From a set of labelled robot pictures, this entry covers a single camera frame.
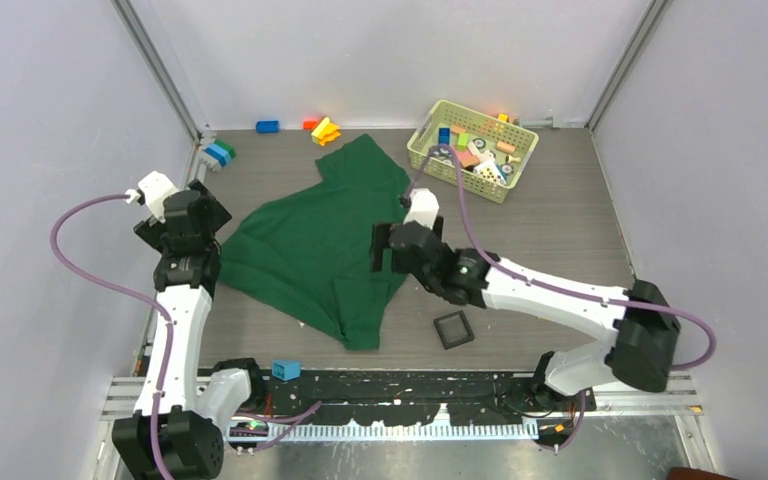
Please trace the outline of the green garment cloth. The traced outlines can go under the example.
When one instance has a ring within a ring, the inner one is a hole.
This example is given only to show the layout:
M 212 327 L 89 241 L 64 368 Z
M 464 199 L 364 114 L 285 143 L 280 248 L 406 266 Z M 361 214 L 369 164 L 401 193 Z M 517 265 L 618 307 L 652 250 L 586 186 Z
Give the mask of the green garment cloth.
M 336 339 L 375 350 L 405 277 L 370 268 L 372 229 L 399 223 L 405 170 L 368 134 L 316 160 L 316 185 L 265 203 L 221 247 L 220 281 Z

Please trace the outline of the pale green plastic basket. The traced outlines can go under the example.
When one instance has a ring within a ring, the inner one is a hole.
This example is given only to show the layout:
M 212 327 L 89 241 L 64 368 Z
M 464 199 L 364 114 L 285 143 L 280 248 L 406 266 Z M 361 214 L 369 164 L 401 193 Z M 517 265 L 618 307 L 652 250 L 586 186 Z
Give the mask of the pale green plastic basket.
M 449 145 L 438 144 L 440 127 L 450 128 Z M 461 133 L 469 135 L 469 143 L 464 150 L 457 148 Z M 538 142 L 539 136 L 534 131 L 440 100 L 431 108 L 423 125 L 411 136 L 407 150 L 413 168 L 455 185 L 455 169 L 459 167 L 466 191 L 501 204 L 517 185 Z M 506 175 L 506 185 L 496 184 L 473 173 L 476 165 L 488 160 L 493 160 Z

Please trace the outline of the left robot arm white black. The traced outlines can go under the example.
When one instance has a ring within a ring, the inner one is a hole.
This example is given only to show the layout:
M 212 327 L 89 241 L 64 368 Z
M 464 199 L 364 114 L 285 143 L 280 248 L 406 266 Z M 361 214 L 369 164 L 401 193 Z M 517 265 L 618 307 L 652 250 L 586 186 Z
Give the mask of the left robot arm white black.
M 220 361 L 199 387 L 200 347 L 220 273 L 218 230 L 230 213 L 198 180 L 176 187 L 164 174 L 141 179 L 130 198 L 150 212 L 135 234 L 160 254 L 153 274 L 158 314 L 143 388 L 112 441 L 135 479 L 214 479 L 223 434 L 239 410 L 258 412 L 266 383 L 252 358 Z

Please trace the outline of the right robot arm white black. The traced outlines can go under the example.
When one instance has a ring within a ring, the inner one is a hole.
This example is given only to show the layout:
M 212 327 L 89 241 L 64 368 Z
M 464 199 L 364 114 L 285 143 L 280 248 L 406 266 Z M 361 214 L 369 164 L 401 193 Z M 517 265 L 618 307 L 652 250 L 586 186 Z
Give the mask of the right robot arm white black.
M 638 281 L 625 290 L 569 281 L 494 253 L 453 249 L 441 231 L 440 223 L 374 225 L 372 270 L 381 270 L 389 250 L 393 272 L 412 275 L 450 304 L 520 312 L 592 337 L 584 346 L 541 357 L 530 385 L 537 406 L 556 410 L 580 391 L 613 381 L 665 391 L 681 327 L 655 285 Z

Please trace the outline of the blue green block stack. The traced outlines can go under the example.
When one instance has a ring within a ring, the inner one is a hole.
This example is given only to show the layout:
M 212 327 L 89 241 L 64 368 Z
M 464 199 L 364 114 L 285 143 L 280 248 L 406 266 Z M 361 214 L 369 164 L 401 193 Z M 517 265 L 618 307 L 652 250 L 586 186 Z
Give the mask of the blue green block stack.
M 213 141 L 201 151 L 201 158 L 212 171 L 224 169 L 236 156 L 236 150 L 230 144 L 221 140 Z

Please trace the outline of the white perforated block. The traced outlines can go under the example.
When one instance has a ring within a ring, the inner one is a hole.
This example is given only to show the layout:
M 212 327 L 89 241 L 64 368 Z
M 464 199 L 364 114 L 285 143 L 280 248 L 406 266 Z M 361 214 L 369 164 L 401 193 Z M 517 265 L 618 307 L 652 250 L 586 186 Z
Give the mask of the white perforated block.
M 493 161 L 483 161 L 473 168 L 473 173 L 481 178 L 494 182 L 499 185 L 507 184 L 506 175 L 500 170 L 499 166 Z

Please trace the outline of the blue block in basket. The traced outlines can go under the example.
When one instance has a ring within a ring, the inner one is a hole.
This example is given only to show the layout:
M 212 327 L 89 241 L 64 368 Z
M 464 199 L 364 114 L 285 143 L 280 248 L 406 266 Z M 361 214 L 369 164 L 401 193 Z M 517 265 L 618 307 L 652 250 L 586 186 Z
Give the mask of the blue block in basket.
M 440 127 L 438 129 L 438 144 L 449 145 L 451 142 L 451 130 L 449 127 Z

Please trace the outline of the green block in basket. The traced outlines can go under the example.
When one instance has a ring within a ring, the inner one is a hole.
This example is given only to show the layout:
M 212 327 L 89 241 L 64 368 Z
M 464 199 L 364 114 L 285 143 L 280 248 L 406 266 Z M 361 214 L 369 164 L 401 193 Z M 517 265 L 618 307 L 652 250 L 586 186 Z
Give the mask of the green block in basket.
M 464 150 L 467 148 L 469 143 L 469 135 L 467 133 L 461 133 L 458 135 L 457 139 L 457 148 L 459 150 Z

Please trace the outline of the blue brick block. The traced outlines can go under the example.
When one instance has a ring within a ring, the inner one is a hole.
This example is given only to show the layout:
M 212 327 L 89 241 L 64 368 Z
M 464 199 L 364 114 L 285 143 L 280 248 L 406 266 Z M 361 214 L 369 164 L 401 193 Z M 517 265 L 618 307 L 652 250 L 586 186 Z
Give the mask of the blue brick block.
M 259 120 L 255 124 L 255 131 L 258 134 L 274 134 L 281 130 L 278 120 Z

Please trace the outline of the yellow orange block stack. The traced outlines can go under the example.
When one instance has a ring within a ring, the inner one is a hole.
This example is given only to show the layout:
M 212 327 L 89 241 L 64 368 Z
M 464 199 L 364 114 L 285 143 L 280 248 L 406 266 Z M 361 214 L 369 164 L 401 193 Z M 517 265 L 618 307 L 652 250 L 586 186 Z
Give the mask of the yellow orange block stack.
M 340 127 L 329 117 L 322 118 L 311 131 L 312 141 L 319 146 L 325 146 L 340 136 Z

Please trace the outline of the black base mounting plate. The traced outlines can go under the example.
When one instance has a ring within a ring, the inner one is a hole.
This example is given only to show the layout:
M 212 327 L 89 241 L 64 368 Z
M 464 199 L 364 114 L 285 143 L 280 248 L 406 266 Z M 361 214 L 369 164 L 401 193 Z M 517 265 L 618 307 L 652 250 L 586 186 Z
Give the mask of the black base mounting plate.
M 531 390 L 531 375 L 513 371 L 311 370 L 282 381 L 264 373 L 241 412 L 291 417 L 321 406 L 305 425 L 428 425 L 447 411 L 454 426 L 514 425 L 596 407 L 593 394 L 551 399 Z

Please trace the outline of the light blue cube block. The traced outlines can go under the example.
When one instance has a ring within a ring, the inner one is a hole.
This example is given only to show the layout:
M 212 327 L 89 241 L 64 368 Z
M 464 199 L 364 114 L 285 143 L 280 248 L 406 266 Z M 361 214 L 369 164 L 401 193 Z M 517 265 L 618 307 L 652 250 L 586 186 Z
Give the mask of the light blue cube block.
M 302 374 L 301 362 L 298 360 L 276 359 L 271 365 L 272 377 L 287 382 L 299 378 Z

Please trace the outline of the black square frame box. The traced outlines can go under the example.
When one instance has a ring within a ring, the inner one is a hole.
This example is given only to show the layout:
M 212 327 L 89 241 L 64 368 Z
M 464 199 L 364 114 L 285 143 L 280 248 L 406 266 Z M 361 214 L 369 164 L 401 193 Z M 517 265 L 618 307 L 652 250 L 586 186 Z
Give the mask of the black square frame box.
M 475 340 L 473 329 L 463 310 L 435 318 L 433 326 L 445 350 L 450 350 Z

